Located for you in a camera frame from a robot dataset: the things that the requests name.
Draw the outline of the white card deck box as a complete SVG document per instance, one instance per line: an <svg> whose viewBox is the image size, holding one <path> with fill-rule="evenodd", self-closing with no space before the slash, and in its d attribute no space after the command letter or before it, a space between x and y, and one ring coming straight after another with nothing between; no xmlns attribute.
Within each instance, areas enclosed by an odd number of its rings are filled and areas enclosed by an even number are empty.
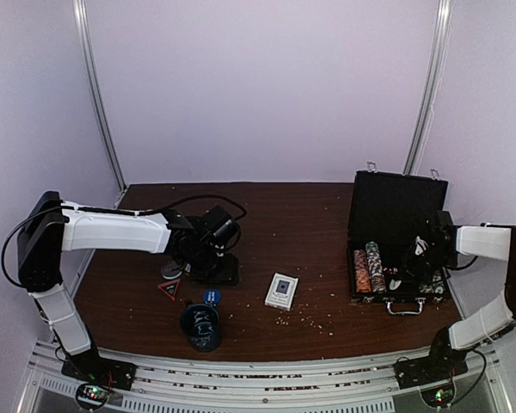
<svg viewBox="0 0 516 413"><path fill-rule="evenodd" d="M290 311L298 287L298 278L275 273L267 291L264 305Z"/></svg>

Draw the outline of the white dealer button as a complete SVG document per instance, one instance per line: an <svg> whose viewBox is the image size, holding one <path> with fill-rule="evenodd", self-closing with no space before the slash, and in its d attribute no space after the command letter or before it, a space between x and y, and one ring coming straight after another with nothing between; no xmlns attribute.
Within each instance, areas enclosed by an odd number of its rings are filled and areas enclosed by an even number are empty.
<svg viewBox="0 0 516 413"><path fill-rule="evenodd" d="M391 291L395 291L401 286L401 284L402 284L401 280L392 279L389 284L389 289Z"/></svg>

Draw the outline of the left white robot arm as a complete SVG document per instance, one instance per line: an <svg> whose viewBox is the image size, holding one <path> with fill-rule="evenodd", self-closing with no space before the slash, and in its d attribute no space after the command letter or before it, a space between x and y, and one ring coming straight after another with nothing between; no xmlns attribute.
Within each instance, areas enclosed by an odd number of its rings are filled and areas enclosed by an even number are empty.
<svg viewBox="0 0 516 413"><path fill-rule="evenodd" d="M177 273L205 285L234 286L239 261L231 253L242 235L238 219L221 206L185 216L175 203L155 210L82 206L44 193L13 231L19 287L44 312L67 361L88 382L106 375L106 362L65 290L61 256L73 250L134 250L171 258Z"/></svg>

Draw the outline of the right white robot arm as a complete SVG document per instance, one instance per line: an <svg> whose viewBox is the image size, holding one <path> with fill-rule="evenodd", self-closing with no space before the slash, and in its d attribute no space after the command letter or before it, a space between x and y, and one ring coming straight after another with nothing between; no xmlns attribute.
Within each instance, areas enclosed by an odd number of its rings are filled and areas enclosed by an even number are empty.
<svg viewBox="0 0 516 413"><path fill-rule="evenodd" d="M455 273L459 258L469 258L479 268L467 268L458 278L458 300L476 290L486 299L474 299L463 319L439 330L426 356L398 361L396 376L413 384L420 379L448 379L465 366L465 359L483 344L494 342L516 326L516 224L457 225L447 211L427 221L427 250L422 261L430 268Z"/></svg>

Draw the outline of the orange black chip stack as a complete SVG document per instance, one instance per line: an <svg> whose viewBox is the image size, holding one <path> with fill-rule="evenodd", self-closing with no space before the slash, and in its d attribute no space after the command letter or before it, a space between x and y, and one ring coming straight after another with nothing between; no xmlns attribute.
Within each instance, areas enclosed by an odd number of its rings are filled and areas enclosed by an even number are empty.
<svg viewBox="0 0 516 413"><path fill-rule="evenodd" d="M355 250L353 252L353 261L357 292L369 293L371 291L371 284L369 281L366 253L363 250Z"/></svg>

